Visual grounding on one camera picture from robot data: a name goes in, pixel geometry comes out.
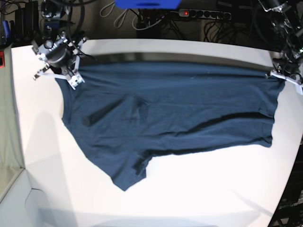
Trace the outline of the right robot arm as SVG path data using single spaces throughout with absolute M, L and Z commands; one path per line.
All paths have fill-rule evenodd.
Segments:
M 32 50 L 45 66 L 39 70 L 34 79 L 46 75 L 48 69 L 54 69 L 54 76 L 74 76 L 78 72 L 80 58 L 93 56 L 85 54 L 81 47 L 87 41 L 85 32 L 81 30 L 85 6 L 92 0 L 44 0 L 41 16 L 44 20 L 42 31 L 32 40 Z M 80 7 L 80 20 L 74 32 L 71 18 L 74 7 Z

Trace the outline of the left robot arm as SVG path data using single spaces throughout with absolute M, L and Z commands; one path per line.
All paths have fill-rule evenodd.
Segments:
M 277 72 L 283 76 L 294 78 L 298 76 L 299 67 L 303 63 L 303 21 L 297 10 L 288 0 L 260 0 L 261 7 L 271 14 L 271 24 L 282 42 L 282 56 L 274 59 Z

